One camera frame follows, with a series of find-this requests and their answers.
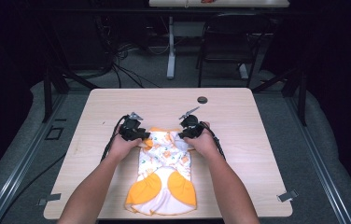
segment person's right arm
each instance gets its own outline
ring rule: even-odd
[[[219,154],[211,133],[204,129],[198,138],[185,137],[184,140],[194,146],[207,160],[214,193],[224,222],[227,224],[260,223],[245,185]]]

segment white desk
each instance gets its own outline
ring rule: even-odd
[[[199,104],[197,98],[200,96],[207,97],[208,103]],[[51,193],[61,193],[61,199],[48,202],[45,218],[60,217],[71,193],[100,162],[114,126],[122,116],[137,113],[144,119],[141,128],[181,129],[178,118],[198,105],[200,108],[193,115],[211,123],[228,164],[244,181],[258,216],[290,216],[290,202],[277,200],[276,195],[286,189],[251,91],[201,88],[92,91]],[[191,159],[197,210],[169,217],[149,217],[127,211],[124,202],[130,186],[136,181],[138,168],[138,149],[133,149],[114,174],[99,218],[221,217],[204,159],[196,151],[191,151]]]
[[[288,0],[216,0],[213,3],[201,3],[201,0],[149,0],[151,7],[288,7]],[[174,23],[169,20],[169,63],[167,78],[175,77],[176,54],[174,48]]]

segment hand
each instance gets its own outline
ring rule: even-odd
[[[197,138],[192,139],[184,137],[184,141],[192,145],[205,158],[213,155],[214,153],[219,154],[217,145],[213,139],[213,135],[207,129],[204,129],[201,135]]]
[[[116,131],[116,136],[109,149],[107,157],[114,157],[119,161],[123,160],[133,147],[137,147],[143,140],[141,138],[134,139],[133,141],[126,141],[120,136],[119,128]]]

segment chair seat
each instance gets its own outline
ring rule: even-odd
[[[251,63],[253,59],[246,36],[208,36],[204,41],[204,60],[208,63]]]

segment person's left arm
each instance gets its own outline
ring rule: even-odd
[[[103,207],[115,169],[139,143],[141,139],[128,142],[119,134],[115,136],[108,155],[75,189],[58,223],[94,223]]]

